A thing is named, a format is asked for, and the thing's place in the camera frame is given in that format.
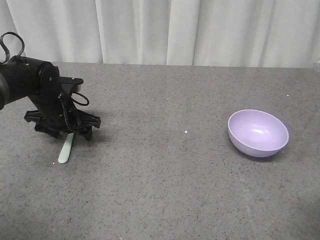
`white backdrop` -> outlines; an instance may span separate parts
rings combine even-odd
[[[309,68],[320,0],[0,0],[7,31],[51,62]]]

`gray table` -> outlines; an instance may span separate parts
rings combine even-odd
[[[91,141],[0,111],[0,239],[320,239],[320,75],[312,69],[58,63],[101,117]],[[237,151],[229,116],[275,115],[279,154]]]

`bowl rim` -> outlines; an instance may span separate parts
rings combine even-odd
[[[240,113],[240,112],[247,112],[247,111],[260,112],[260,113],[263,113],[263,114],[267,114],[267,115],[271,116],[272,118],[274,118],[275,120],[277,120],[277,121],[284,127],[284,129],[285,129],[285,131],[286,131],[286,140],[285,140],[285,143],[284,143],[283,145],[281,145],[281,147],[278,147],[278,148],[275,148],[275,149],[260,149],[260,148],[256,148],[256,147],[250,146],[250,145],[244,143],[243,141],[239,140],[239,139],[234,135],[234,133],[232,132],[232,130],[231,130],[231,128],[230,128],[230,120],[231,120],[231,118],[232,118],[234,115],[236,115],[236,114],[238,114],[238,113]],[[239,143],[245,145],[245,146],[248,147],[248,148],[251,148],[251,149],[254,149],[254,150],[258,150],[258,151],[262,151],[262,152],[279,151],[279,150],[281,150],[282,148],[284,148],[284,147],[288,144],[288,142],[289,142],[289,131],[288,131],[286,125],[285,125],[281,120],[279,120],[277,117],[275,117],[275,116],[273,116],[272,114],[267,113],[267,112],[265,112],[265,111],[261,111],[261,110],[256,110],[256,109],[243,109],[243,110],[236,111],[235,113],[233,113],[233,114],[229,117],[229,120],[228,120],[228,129],[229,129],[229,132],[232,134],[232,136],[233,136]]]

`lavender plastic bowl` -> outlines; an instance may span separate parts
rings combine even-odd
[[[241,152],[257,158],[272,156],[289,141],[286,126],[269,113],[245,109],[231,115],[229,137]]]

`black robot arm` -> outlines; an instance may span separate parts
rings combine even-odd
[[[7,34],[18,37],[22,43],[18,55],[10,58],[10,52],[3,43]],[[27,111],[24,119],[35,123],[35,130],[58,138],[60,133],[76,133],[90,140],[92,127],[100,127],[100,117],[76,108],[75,103],[87,106],[89,100],[79,93],[81,78],[60,76],[57,66],[48,61],[21,56],[24,42],[14,32],[0,37],[5,51],[5,61],[0,63],[0,110],[4,105],[28,97],[37,110]],[[72,98],[77,94],[86,100],[80,103]]]

